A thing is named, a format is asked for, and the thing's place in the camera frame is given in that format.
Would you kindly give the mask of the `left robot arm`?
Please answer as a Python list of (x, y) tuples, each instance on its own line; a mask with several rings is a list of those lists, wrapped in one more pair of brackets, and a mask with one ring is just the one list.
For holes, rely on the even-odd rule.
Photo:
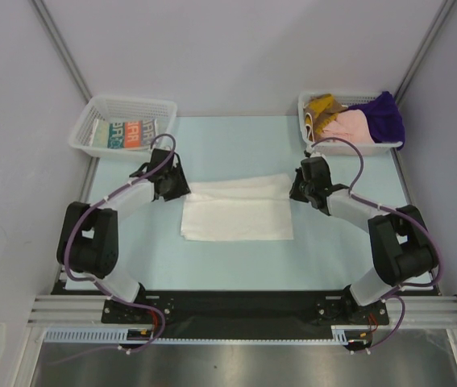
[(147, 315), (147, 302), (139, 298), (144, 287), (119, 263), (120, 223), (142, 206), (189, 193), (180, 156), (172, 150), (153, 149), (148, 162), (99, 202), (68, 205), (57, 261), (69, 279), (95, 284), (109, 297), (121, 300), (118, 310), (127, 321), (140, 322)]

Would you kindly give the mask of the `white towel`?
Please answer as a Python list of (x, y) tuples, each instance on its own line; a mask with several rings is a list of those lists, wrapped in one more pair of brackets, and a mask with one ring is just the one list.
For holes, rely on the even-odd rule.
[(183, 205), (181, 235), (204, 242), (292, 240), (291, 185), (285, 173), (194, 182)]

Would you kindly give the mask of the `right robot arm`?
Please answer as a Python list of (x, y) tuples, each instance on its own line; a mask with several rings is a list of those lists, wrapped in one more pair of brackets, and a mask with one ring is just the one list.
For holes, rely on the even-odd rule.
[(320, 153), (301, 161), (289, 198), (347, 221), (369, 236), (372, 268), (344, 290), (348, 299), (341, 304), (341, 313), (349, 323), (361, 323), (369, 316), (371, 304), (404, 286), (422, 287), (410, 280), (440, 268), (440, 254), (416, 206), (389, 208), (333, 183)]

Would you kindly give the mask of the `colourful rabbit print towel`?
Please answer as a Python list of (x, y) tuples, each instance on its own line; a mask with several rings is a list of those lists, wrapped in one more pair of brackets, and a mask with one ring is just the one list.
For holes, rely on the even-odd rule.
[(115, 123), (96, 119), (87, 145), (112, 150), (145, 150), (158, 135), (157, 119)]

